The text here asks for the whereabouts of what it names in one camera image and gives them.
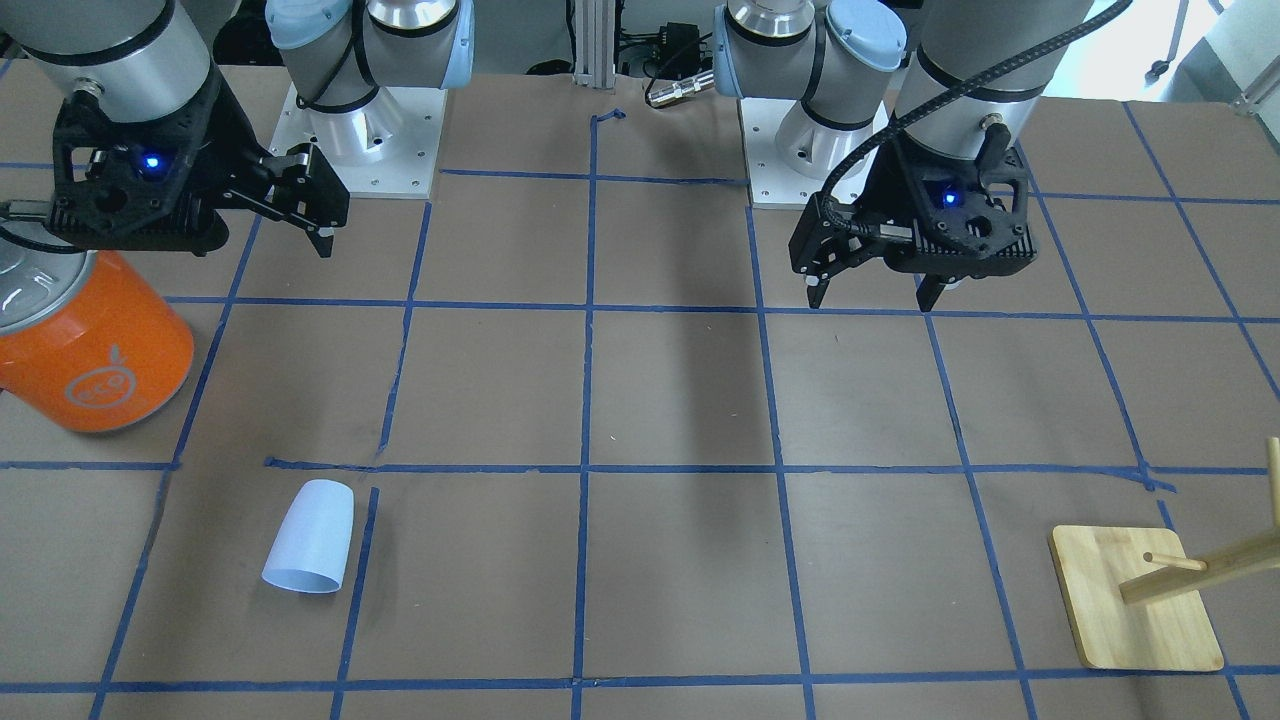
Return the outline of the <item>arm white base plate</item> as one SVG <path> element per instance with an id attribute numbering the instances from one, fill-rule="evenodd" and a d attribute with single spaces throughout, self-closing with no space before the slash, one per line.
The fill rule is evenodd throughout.
<path id="1" fill-rule="evenodd" d="M 804 209 L 835 165 L 888 123 L 884 104 L 869 126 L 854 131 L 818 124 L 799 101 L 746 97 L 739 111 L 755 209 Z"/>
<path id="2" fill-rule="evenodd" d="M 289 87 L 269 149 L 283 155 L 317 145 L 353 199 L 429 200 L 448 97 L 440 88 L 390 87 L 364 108 L 325 114 L 298 108 Z"/>

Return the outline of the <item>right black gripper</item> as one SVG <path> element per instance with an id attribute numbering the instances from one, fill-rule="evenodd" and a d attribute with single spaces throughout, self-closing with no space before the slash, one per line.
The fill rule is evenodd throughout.
<path id="1" fill-rule="evenodd" d="M 346 227 L 349 191 L 316 143 L 274 158 L 219 69 L 173 113 L 111 120 L 106 90 L 79 78 L 52 128 L 50 231 L 83 250 L 211 252 L 224 209 L 305 231 L 320 258 Z"/>

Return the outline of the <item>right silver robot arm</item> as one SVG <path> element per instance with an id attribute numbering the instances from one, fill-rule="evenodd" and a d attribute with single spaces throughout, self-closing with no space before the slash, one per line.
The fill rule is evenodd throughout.
<path id="1" fill-rule="evenodd" d="M 470 1 L 269 1 L 269 38 L 317 137 L 274 154 L 178 1 L 5 1 L 3 28 L 58 86 L 54 188 L 3 204 L 3 249 L 220 249 L 223 209 L 294 225 L 332 255 L 349 191 L 337 163 L 374 158 L 397 126 L 390 90 L 460 88 Z"/>

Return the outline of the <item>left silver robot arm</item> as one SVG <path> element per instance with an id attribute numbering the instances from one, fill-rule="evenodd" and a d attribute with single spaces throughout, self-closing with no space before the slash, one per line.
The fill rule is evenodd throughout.
<path id="1" fill-rule="evenodd" d="M 727 1 L 716 88 L 791 102 L 780 151 L 820 182 L 788 241 L 818 309 L 841 272 L 916 274 L 929 311 L 960 281 L 1041 254 L 1015 141 L 1066 46 L 1110 20 L 1087 1 Z"/>

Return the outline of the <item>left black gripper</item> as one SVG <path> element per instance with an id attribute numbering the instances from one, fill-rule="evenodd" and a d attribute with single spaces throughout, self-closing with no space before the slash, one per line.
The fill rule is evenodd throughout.
<path id="1" fill-rule="evenodd" d="M 963 277 L 1011 275 L 1034 261 L 1029 176 L 1011 142 L 1009 128 L 988 128 L 975 158 L 954 159 L 899 135 L 876 151 L 855 201 L 812 200 L 788 241 L 809 309 L 820 309 L 836 275 L 877 258 L 923 275 L 920 313 Z"/>

